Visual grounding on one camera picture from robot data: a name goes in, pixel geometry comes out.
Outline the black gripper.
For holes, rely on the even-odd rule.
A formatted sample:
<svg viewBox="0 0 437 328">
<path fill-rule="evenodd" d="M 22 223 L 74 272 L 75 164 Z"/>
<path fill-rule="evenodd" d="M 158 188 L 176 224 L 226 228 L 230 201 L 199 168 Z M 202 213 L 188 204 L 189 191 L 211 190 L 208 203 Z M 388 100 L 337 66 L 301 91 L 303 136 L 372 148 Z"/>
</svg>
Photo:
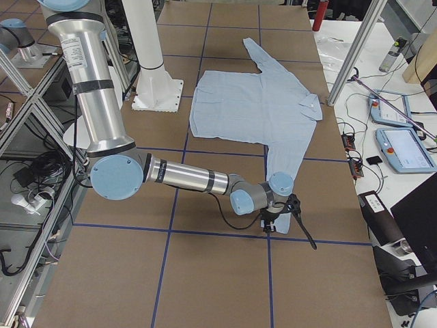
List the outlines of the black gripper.
<svg viewBox="0 0 437 328">
<path fill-rule="evenodd" d="M 276 202 L 274 203 L 275 212 L 271 212 L 271 209 L 261 209 L 261 222 L 263 225 L 263 231 L 265 233 L 276 232 L 276 226 L 274 224 L 275 220 L 282 214 L 291 213 L 295 218 L 298 225 L 301 226 L 301 209 L 300 209 L 300 200 L 297 198 L 295 194 L 291 194 L 286 202 Z"/>
</svg>

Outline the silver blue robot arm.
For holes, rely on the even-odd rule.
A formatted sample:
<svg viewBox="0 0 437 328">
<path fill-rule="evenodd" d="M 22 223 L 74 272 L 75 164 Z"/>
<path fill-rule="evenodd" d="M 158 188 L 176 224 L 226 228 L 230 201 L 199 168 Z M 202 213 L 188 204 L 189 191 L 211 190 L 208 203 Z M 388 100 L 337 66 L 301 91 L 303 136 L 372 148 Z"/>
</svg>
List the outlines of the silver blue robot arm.
<svg viewBox="0 0 437 328">
<path fill-rule="evenodd" d="M 276 219 L 290 213 L 300 219 L 300 203 L 292 177 L 275 173 L 251 184 L 237 174 L 224 174 L 158 159 L 137 149 L 124 128 L 102 37 L 107 14 L 102 1 L 41 1 L 49 31 L 60 41 L 81 108 L 89 146 L 90 182 L 109 200 L 132 197 L 145 182 L 226 195 L 237 215 L 257 213 L 265 232 L 275 231 Z"/>
</svg>

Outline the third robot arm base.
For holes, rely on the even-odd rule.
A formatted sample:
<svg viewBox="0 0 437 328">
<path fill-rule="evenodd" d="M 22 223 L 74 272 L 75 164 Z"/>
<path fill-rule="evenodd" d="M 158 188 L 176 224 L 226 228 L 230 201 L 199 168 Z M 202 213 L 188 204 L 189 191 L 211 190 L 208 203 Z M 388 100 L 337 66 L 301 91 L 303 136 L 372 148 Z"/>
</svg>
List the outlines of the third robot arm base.
<svg viewBox="0 0 437 328">
<path fill-rule="evenodd" d="M 60 55 L 57 46 L 37 43 L 26 24 L 18 18 L 1 21 L 1 51 L 17 68 L 43 68 L 51 57 Z"/>
</svg>

